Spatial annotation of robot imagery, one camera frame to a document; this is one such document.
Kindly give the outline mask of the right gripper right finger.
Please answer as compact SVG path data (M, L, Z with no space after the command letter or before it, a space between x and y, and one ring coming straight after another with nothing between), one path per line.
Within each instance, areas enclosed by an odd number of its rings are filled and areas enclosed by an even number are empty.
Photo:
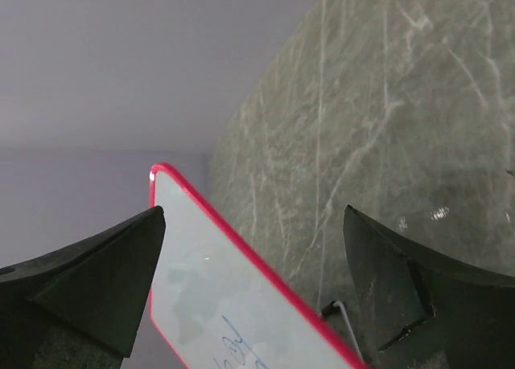
M381 368L512 368L514 279L344 213L348 267Z

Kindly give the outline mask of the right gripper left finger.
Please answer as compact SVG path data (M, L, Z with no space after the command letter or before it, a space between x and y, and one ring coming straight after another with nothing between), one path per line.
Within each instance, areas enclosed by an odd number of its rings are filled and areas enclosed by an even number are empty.
M152 207L1 269L3 368L119 368L130 357L165 232Z

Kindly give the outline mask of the pink framed whiteboard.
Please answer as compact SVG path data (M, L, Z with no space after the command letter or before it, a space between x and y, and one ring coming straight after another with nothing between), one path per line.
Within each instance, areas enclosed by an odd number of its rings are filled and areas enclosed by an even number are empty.
M185 367L362 367L177 169L152 166L150 202L166 220L150 318Z

